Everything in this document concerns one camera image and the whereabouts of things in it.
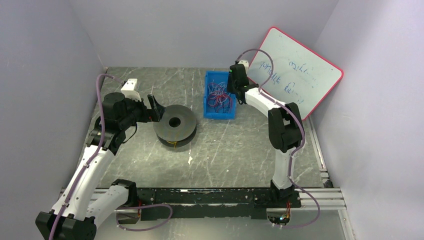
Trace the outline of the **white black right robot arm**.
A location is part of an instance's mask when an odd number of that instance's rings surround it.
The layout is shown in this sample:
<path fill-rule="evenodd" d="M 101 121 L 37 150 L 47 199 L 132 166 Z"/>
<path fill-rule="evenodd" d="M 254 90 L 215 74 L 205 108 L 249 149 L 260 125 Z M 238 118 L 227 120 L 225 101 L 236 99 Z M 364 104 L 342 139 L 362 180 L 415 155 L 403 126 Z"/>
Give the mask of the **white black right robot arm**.
<path fill-rule="evenodd" d="M 268 119 L 268 138 L 275 149 L 275 168 L 270 184 L 273 199 L 282 200 L 295 191 L 293 183 L 294 154 L 304 144 L 305 131 L 296 103 L 284 103 L 259 90 L 250 83 L 247 61 L 229 67 L 227 90 L 236 96 L 239 104 L 254 107 Z"/>

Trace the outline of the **grey perforated cable spool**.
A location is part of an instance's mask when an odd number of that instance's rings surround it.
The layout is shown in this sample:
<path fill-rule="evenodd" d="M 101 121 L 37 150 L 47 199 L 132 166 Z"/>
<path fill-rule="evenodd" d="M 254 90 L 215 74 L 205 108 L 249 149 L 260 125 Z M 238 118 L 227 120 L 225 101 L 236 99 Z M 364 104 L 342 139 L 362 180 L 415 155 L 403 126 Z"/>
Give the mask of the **grey perforated cable spool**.
<path fill-rule="evenodd" d="M 162 119 L 153 124 L 153 129 L 163 145 L 180 148 L 194 139 L 197 132 L 197 118 L 187 106 L 169 105 L 165 108 Z"/>

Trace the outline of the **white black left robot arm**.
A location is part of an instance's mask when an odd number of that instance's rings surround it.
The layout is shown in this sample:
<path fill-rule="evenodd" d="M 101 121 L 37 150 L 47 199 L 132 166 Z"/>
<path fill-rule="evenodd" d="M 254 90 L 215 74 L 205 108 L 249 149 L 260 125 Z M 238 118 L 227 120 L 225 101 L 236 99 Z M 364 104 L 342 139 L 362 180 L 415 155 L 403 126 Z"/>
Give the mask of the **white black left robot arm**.
<path fill-rule="evenodd" d="M 159 122 L 165 107 L 154 95 L 147 96 L 150 108 L 142 99 L 123 93 L 107 94 L 100 102 L 96 119 L 83 151 L 83 157 L 71 181 L 49 212 L 41 211 L 35 224 L 46 240 L 92 240 L 98 227 L 119 207 L 139 207 L 136 183 L 115 180 L 106 195 L 90 204 L 100 178 L 118 149 L 126 141 L 126 130 L 138 123 Z"/>

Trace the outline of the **blue plastic bin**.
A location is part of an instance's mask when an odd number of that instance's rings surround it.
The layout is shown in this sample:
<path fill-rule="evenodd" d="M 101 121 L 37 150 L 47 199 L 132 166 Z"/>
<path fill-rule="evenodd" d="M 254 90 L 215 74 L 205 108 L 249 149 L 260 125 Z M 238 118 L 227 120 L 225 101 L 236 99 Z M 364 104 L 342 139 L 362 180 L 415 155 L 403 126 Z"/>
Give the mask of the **blue plastic bin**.
<path fill-rule="evenodd" d="M 208 70 L 204 77 L 203 117 L 213 120 L 233 120 L 237 99 L 227 92 L 229 73 Z"/>

